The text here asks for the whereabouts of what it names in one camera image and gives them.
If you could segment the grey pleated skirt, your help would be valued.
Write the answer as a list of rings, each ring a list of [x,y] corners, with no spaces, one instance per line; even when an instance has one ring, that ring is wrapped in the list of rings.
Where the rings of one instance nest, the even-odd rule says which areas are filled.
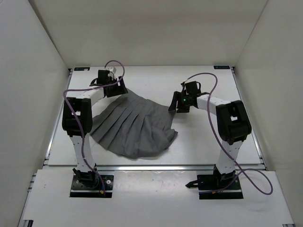
[[[177,137],[174,112],[133,91],[121,95],[93,118],[90,133],[104,149],[128,159],[156,157]]]

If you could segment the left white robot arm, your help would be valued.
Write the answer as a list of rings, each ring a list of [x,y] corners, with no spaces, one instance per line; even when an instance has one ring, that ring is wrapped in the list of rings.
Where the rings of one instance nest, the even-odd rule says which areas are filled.
[[[88,189],[105,190],[91,153],[89,133],[93,127],[92,106],[105,97],[126,94],[123,76],[116,77],[115,67],[98,70],[89,88],[67,89],[63,92],[62,128],[70,137],[77,160],[73,169],[78,181]]]

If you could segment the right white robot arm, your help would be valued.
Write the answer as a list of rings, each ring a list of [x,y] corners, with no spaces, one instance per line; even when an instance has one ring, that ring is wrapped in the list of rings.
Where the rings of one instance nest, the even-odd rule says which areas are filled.
[[[252,127],[241,100],[226,101],[201,92],[201,83],[182,83],[182,90],[173,93],[169,111],[188,113],[190,107],[205,110],[216,116],[217,130],[222,148],[214,166],[213,186],[224,189],[235,177],[235,161],[240,147],[251,134]]]

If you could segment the left blue table label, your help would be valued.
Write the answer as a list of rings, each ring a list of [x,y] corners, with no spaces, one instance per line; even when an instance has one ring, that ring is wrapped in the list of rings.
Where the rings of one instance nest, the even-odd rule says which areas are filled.
[[[90,67],[75,67],[74,71],[89,71]]]

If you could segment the blue table label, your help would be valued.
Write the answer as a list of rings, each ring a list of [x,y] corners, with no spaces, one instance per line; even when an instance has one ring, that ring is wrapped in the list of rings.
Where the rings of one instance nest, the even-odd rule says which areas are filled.
[[[75,67],[74,71],[89,71],[90,67]]]
[[[230,66],[228,65],[214,65],[215,70],[229,70]]]

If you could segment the right blue table label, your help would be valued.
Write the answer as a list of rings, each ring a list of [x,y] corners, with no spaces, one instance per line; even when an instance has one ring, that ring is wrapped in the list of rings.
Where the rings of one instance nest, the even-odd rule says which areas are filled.
[[[228,65],[214,65],[215,70],[229,70],[230,66]]]

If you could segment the aluminium table front rail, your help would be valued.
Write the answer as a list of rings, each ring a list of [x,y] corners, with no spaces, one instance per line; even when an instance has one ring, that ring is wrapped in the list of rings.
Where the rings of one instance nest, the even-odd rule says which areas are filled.
[[[99,171],[196,171],[213,170],[213,165],[132,165],[132,166],[98,166]]]

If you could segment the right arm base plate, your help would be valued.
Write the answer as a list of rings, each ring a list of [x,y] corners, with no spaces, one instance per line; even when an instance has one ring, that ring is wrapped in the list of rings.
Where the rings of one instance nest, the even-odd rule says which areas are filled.
[[[185,186],[198,188],[200,200],[240,200],[244,198],[238,179],[219,184],[214,175],[197,175],[196,180]]]

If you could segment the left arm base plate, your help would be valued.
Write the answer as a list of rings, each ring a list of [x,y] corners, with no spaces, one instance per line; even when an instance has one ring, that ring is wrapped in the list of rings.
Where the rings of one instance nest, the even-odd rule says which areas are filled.
[[[98,172],[103,180],[94,172],[81,173],[73,168],[73,179],[70,189],[72,198],[112,198],[114,172]]]

